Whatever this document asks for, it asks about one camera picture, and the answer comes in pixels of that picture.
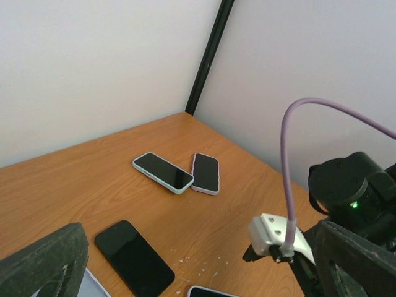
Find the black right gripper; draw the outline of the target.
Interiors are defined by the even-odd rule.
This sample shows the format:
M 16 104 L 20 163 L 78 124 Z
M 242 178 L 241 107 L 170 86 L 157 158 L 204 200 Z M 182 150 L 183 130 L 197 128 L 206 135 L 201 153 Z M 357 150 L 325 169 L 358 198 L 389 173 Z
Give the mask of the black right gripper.
M 316 266 L 305 256 L 299 252 L 295 252 L 290 268 L 304 296 L 324 297 L 323 287 L 319 280 Z

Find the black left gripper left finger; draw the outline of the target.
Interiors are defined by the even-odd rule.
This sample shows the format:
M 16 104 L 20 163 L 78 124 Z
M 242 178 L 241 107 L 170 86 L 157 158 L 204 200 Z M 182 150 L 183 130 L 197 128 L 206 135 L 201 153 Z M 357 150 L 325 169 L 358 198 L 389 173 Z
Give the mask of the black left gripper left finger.
M 1 296 L 77 296 L 88 263 L 81 223 L 70 223 L 1 260 Z

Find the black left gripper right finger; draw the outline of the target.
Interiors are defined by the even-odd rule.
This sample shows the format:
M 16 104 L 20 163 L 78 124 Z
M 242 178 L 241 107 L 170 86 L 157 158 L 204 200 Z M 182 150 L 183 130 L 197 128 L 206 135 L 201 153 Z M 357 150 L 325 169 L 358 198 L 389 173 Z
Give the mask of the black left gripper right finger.
M 395 254 L 334 222 L 318 223 L 313 254 L 325 296 L 395 296 Z

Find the lavender phone case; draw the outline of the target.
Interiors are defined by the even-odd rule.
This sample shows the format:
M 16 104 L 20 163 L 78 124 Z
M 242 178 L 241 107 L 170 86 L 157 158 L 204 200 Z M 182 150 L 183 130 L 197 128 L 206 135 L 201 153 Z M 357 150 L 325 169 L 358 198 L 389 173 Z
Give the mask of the lavender phone case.
M 111 295 L 107 292 L 104 286 L 97 280 L 97 278 L 89 271 L 85 269 L 82 283 L 80 285 L 78 297 L 110 297 Z

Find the black smartphone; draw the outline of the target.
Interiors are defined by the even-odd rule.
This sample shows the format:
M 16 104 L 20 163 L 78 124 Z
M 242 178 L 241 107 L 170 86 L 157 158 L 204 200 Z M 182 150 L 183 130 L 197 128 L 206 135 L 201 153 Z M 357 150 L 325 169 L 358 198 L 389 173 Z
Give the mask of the black smartphone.
M 170 266 L 127 220 L 101 231 L 94 242 L 134 296 L 160 296 L 175 280 Z

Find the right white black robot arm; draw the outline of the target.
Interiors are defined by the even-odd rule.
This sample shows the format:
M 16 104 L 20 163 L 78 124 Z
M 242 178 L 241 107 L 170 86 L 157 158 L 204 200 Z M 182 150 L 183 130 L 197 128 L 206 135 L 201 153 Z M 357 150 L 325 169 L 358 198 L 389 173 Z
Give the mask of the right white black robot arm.
M 395 295 L 395 168 L 356 152 L 309 170 L 309 201 L 325 218 L 304 232 L 312 253 L 291 270 L 306 296 Z

